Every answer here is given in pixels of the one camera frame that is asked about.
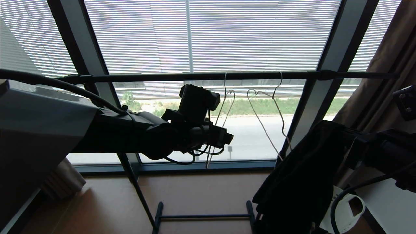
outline grass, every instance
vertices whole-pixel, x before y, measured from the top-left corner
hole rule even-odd
[[[251,103],[253,104],[254,110],[258,115],[278,115],[279,112],[271,99],[250,99]],[[338,113],[339,109],[344,105],[347,101],[347,98],[335,98],[332,102],[331,106],[328,109],[327,114],[336,114]],[[221,116],[226,115],[232,100],[226,100],[221,110]],[[288,98],[288,99],[276,99],[276,102],[280,108],[280,111],[283,115],[292,115],[296,111],[297,104],[299,103],[299,98]],[[211,112],[211,116],[218,116],[221,104],[217,107],[217,109]],[[169,103],[161,103],[157,102],[156,110],[153,112],[156,116],[162,116],[165,113],[165,109],[174,109],[177,110],[179,108],[178,102],[169,102]],[[231,115],[254,115],[253,109],[251,108],[247,99],[236,99],[233,107],[230,110]]]

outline white plastic container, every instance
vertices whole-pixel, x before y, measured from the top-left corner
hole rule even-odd
[[[337,186],[334,186],[334,194],[332,196],[331,204],[329,205],[329,208],[327,210],[327,213],[325,214],[324,219],[321,222],[320,228],[325,229],[329,233],[334,233],[334,230],[332,229],[331,225],[331,219],[329,214],[331,213],[331,207],[334,203],[335,198],[342,192],[343,190],[338,188]],[[356,216],[353,215],[351,207],[349,205],[349,201],[353,198],[360,199],[362,203],[362,211],[357,214]],[[345,233],[349,231],[354,225],[357,223],[358,219],[363,215],[365,210],[365,203],[363,199],[357,195],[347,194],[344,196],[344,198],[338,203],[337,209],[335,210],[335,220],[337,222],[337,227],[340,233]]]

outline gray curtain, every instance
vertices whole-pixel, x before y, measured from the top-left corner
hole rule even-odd
[[[403,121],[392,93],[416,85],[416,1],[403,0],[367,72],[394,72],[396,80],[363,80],[334,118],[335,122],[364,131],[390,128],[416,131],[416,122]]]
[[[41,185],[41,190],[53,199],[63,199],[82,189],[85,179],[65,158]]]

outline black cloth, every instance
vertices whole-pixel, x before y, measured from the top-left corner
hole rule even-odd
[[[313,222],[319,227],[345,153],[343,128],[319,122],[267,177],[253,198],[263,215],[255,224],[257,234],[309,234]]]

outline window frame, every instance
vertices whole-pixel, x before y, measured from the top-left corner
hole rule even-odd
[[[186,0],[187,19],[189,18],[189,2]],[[317,70],[333,70],[346,72],[361,43],[370,23],[378,1],[341,0],[335,16],[334,24],[321,55]],[[97,38],[92,29],[91,21],[83,0],[48,1],[52,15],[71,59],[79,74],[108,75],[104,58],[98,46]],[[288,137],[295,146],[309,131],[311,126],[323,119],[342,79],[313,80],[307,79],[302,96],[290,125]],[[114,105],[120,106],[112,82],[87,82],[85,88],[99,94]],[[286,155],[285,142],[282,154]],[[127,154],[129,164],[137,174],[160,174],[172,172],[230,172],[273,169],[276,160],[245,160],[212,162],[210,169],[202,167],[204,162],[196,162],[188,166],[172,163],[142,163],[138,154]],[[82,174],[106,175],[124,174],[120,164],[106,165],[75,165]]]

